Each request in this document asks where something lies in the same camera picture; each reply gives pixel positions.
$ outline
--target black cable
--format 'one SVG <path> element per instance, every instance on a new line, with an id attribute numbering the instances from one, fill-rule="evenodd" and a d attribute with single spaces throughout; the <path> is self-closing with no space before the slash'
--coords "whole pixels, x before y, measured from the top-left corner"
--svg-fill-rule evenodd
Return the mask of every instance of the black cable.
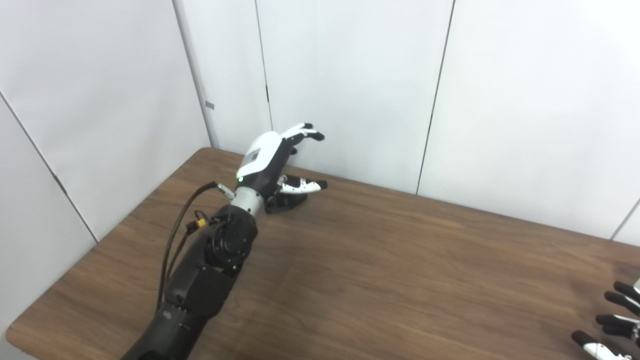
<path id="1" fill-rule="evenodd" d="M 196 218 L 197 218 L 197 219 L 204 219 L 204 220 L 206 220 L 206 221 L 207 221 L 207 224 L 208 224 L 209 222 L 211 222 L 211 221 L 209 220 L 209 217 L 207 216 L 207 214 L 205 214 L 205 213 L 204 213 L 204 211 L 202 211 L 202 210 L 196 210 L 196 211 L 194 211 L 194 212 L 193 212 L 193 214 L 196 216 Z"/>
<path id="2" fill-rule="evenodd" d="M 171 258 L 171 262 L 169 263 L 169 269 L 167 269 L 166 271 L 166 275 L 165 275 L 165 283 L 169 282 L 169 278 L 171 277 L 171 271 L 173 271 L 173 265 L 175 264 L 175 260 L 178 258 L 178 255 L 180 254 L 180 251 L 182 251 L 182 247 L 184 246 L 184 243 L 187 242 L 187 238 L 189 237 L 189 232 L 186 232 L 184 234 L 184 236 L 182 236 L 182 239 L 180 239 L 180 243 L 178 243 L 178 247 L 175 249 L 175 252 L 173 253 L 173 257 Z"/>
<path id="3" fill-rule="evenodd" d="M 162 269 L 160 271 L 160 287 L 158 288 L 158 297 L 156 302 L 156 311 L 160 309 L 160 303 L 162 303 L 162 296 L 164 292 L 164 278 L 166 275 L 166 262 L 169 260 L 169 252 L 171 251 L 171 245 L 173 243 L 173 239 L 175 238 L 175 233 L 178 232 L 178 228 L 180 227 L 180 223 L 182 222 L 182 218 L 184 218 L 184 214 L 189 209 L 191 203 L 201 194 L 207 190 L 215 189 L 218 187 L 218 183 L 215 181 L 210 182 L 209 184 L 205 184 L 199 187 L 193 195 L 187 200 L 187 202 L 180 210 L 180 214 L 178 214 L 178 219 L 176 219 L 175 224 L 173 225 L 173 229 L 171 230 L 171 234 L 169 234 L 169 239 L 166 242 L 166 248 L 164 249 L 164 256 L 162 259 Z"/>

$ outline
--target robotic arm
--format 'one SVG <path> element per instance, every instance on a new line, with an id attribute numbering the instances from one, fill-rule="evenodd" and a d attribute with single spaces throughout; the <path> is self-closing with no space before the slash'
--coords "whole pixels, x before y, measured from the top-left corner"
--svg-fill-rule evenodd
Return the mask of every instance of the robotic arm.
<path id="1" fill-rule="evenodd" d="M 604 294 L 605 299 L 625 307 L 636 316 L 640 316 L 640 289 L 619 281 L 613 284 L 613 288 L 618 291 L 618 293 L 607 291 Z M 640 320 L 620 315 L 597 315 L 596 323 L 602 326 L 602 332 L 605 334 L 624 336 L 640 347 L 638 335 L 640 331 Z M 572 334 L 572 339 L 589 353 L 589 355 L 598 360 L 637 360 L 631 355 L 611 350 L 584 331 L 575 331 Z"/>
<path id="2" fill-rule="evenodd" d="M 270 131 L 260 135 L 237 171 L 236 190 L 233 192 L 215 183 L 208 187 L 217 187 L 230 203 L 208 221 L 188 226 L 187 235 L 201 226 L 205 229 L 173 275 L 161 283 L 164 301 L 147 330 L 122 360 L 186 360 L 189 357 L 206 323 L 222 309 L 251 252 L 258 235 L 256 218 L 261 209 L 264 207 L 267 214 L 286 211 L 303 202 L 307 193 L 327 187 L 326 181 L 281 174 L 289 156 L 297 153 L 295 145 L 305 138 L 324 140 L 324 135 L 312 128 L 311 124 L 299 124 L 282 134 Z"/>

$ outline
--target robot finger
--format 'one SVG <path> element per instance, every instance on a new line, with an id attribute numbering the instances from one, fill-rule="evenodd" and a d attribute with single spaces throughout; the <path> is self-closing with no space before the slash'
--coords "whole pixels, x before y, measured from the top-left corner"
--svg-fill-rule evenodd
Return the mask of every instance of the robot finger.
<path id="1" fill-rule="evenodd" d="M 298 176 L 286 175 L 285 181 L 280 189 L 281 193 L 312 193 L 324 190 L 328 187 L 325 180 L 307 180 Z"/>
<path id="2" fill-rule="evenodd" d="M 634 315 L 640 316 L 640 304 L 638 304 L 635 300 L 629 297 L 626 297 L 624 295 L 620 295 L 619 293 L 615 293 L 613 291 L 605 292 L 604 298 L 614 304 L 625 307 L 627 310 L 631 311 Z"/>
<path id="3" fill-rule="evenodd" d="M 614 352 L 584 331 L 574 331 L 573 334 L 571 334 L 571 339 L 583 348 L 584 351 L 589 353 L 589 355 L 598 360 L 637 360 L 630 355 L 623 355 L 619 352 Z"/>
<path id="4" fill-rule="evenodd" d="M 613 288 L 624 296 L 640 303 L 640 289 L 636 288 L 635 286 L 625 284 L 621 281 L 616 281 L 613 283 Z"/>
<path id="5" fill-rule="evenodd" d="M 280 136 L 282 136 L 283 138 L 290 138 L 295 134 L 300 133 L 300 130 L 302 129 L 313 129 L 313 128 L 314 128 L 313 124 L 310 124 L 308 122 L 302 122 L 301 124 L 290 127 L 284 133 L 280 134 Z"/>
<path id="6" fill-rule="evenodd" d="M 313 130 L 313 129 L 299 129 L 296 130 L 296 133 L 291 134 L 290 136 L 284 137 L 283 138 L 287 141 L 290 141 L 292 143 L 292 145 L 298 145 L 300 142 L 302 142 L 302 140 L 304 140 L 305 138 L 312 138 L 316 141 L 322 141 L 324 140 L 324 135 L 320 132 L 318 132 L 317 130 Z"/>
<path id="7" fill-rule="evenodd" d="M 640 320 L 620 315 L 596 315 L 596 323 L 633 329 L 634 326 L 640 323 Z"/>
<path id="8" fill-rule="evenodd" d="M 602 332 L 605 334 L 624 336 L 640 346 L 638 343 L 640 320 L 626 318 L 620 315 L 598 315 L 596 316 L 596 322 L 602 325 Z"/>

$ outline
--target white wall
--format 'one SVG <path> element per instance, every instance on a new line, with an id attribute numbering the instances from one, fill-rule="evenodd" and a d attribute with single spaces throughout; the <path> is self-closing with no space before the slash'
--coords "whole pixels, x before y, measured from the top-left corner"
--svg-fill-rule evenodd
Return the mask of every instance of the white wall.
<path id="1" fill-rule="evenodd" d="M 610 238 L 640 197 L 639 17 L 457 1 L 419 193 Z"/>
<path id="2" fill-rule="evenodd" d="M 27 360 L 7 327 L 95 242 L 2 98 L 0 174 L 0 359 Z"/>
<path id="3" fill-rule="evenodd" d="M 175 0 L 214 145 L 244 154 L 271 130 L 253 0 Z"/>
<path id="4" fill-rule="evenodd" d="M 451 1 L 257 4 L 274 130 L 326 135 L 292 163 L 415 192 Z"/>
<path id="5" fill-rule="evenodd" d="M 0 49 L 0 90 L 98 239 L 210 144 L 171 1 L 3 1 Z"/>

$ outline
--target brown wood tabletop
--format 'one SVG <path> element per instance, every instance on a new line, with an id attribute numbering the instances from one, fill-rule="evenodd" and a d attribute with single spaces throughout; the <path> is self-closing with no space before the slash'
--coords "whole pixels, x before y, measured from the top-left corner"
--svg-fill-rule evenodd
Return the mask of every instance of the brown wood tabletop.
<path id="1" fill-rule="evenodd" d="M 119 359 L 154 312 L 161 257 L 200 185 L 235 185 L 241 156 L 202 149 L 9 328 L 41 360 Z M 294 211 L 262 214 L 222 312 L 189 360 L 589 359 L 593 317 L 640 248 L 324 176 Z M 203 194 L 191 210 L 226 204 Z M 192 220 L 189 211 L 185 222 Z"/>

